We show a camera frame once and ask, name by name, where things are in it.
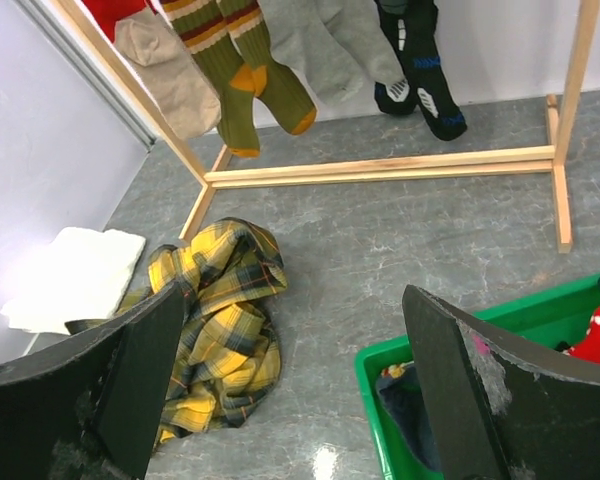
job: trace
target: metal strip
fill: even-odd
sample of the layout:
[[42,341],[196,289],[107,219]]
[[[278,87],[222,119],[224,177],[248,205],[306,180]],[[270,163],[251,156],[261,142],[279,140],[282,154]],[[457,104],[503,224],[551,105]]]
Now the metal strip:
[[151,149],[156,142],[156,136],[111,85],[109,80],[94,64],[94,61],[83,52],[80,45],[59,24],[48,7],[40,3],[39,0],[16,0],[16,3],[40,26],[49,40],[58,47],[58,50],[76,67],[78,72],[96,92],[111,105],[118,117],[129,127],[138,140],[147,147],[147,150]]

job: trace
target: wooden drying rack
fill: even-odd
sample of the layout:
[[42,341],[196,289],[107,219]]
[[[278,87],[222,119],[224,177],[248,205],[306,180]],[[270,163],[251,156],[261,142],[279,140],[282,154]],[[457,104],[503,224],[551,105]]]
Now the wooden drying rack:
[[580,91],[593,41],[600,0],[580,0],[569,70],[562,103],[558,110],[555,95],[546,101],[547,145],[538,147],[486,150],[480,152],[382,158],[320,165],[300,165],[224,171],[232,154],[223,147],[215,164],[206,171],[187,143],[179,139],[167,124],[158,107],[76,4],[79,0],[52,0],[58,13],[73,27],[85,48],[98,58],[116,78],[136,106],[151,120],[185,166],[200,182],[202,190],[180,233],[189,241],[197,233],[216,190],[222,188],[313,185],[378,180],[408,180],[472,175],[507,175],[514,173],[550,173],[556,211],[558,251],[567,253],[573,246],[571,213],[565,162],[575,123]]

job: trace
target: concrete floor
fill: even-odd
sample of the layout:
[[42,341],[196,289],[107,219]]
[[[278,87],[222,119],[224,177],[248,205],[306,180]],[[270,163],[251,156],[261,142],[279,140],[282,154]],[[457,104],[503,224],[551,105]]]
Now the concrete floor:
[[[315,125],[292,138],[261,131],[262,156],[231,167],[323,163],[540,145],[541,99],[463,109],[469,132],[433,137],[419,113]],[[192,143],[205,163],[220,140]],[[549,175],[394,181],[220,191],[205,224],[236,216],[278,239],[289,290],[271,302],[281,341],[278,387],[238,430],[173,441],[147,478],[380,479],[353,370],[363,347],[404,335],[407,283],[469,311],[600,271],[600,92],[584,95],[568,162],[575,248],[556,250]],[[158,145],[110,227],[177,242],[198,187]],[[134,284],[146,282],[144,264]]]

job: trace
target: green bin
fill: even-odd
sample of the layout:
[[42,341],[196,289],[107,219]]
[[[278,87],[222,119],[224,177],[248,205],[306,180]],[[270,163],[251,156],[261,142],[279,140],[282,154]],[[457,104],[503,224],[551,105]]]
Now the green bin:
[[[573,345],[584,338],[591,315],[600,306],[599,278],[600,274],[586,277],[482,310],[475,316],[549,348],[563,340]],[[411,455],[374,389],[383,368],[412,360],[406,336],[361,350],[355,359],[360,393],[384,480],[441,480],[441,474],[429,472]]]

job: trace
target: plaid shirt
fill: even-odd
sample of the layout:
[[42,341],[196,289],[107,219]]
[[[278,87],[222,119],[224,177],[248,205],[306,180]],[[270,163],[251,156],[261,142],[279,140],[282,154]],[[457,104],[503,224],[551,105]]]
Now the plaid shirt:
[[[210,225],[183,248],[150,257],[150,291],[128,295],[120,312],[172,281],[187,310],[156,440],[239,427],[280,374],[278,341],[257,300],[287,288],[270,232],[244,220]],[[67,323],[71,333],[102,321]]]

